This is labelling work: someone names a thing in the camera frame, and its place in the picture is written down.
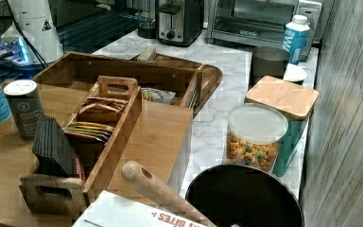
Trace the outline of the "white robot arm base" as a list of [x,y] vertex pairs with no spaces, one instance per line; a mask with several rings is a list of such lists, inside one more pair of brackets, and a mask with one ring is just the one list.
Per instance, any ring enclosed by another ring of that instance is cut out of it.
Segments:
[[63,56],[48,0],[7,0],[11,26],[2,42],[15,42],[16,54],[8,61],[19,66],[50,63]]

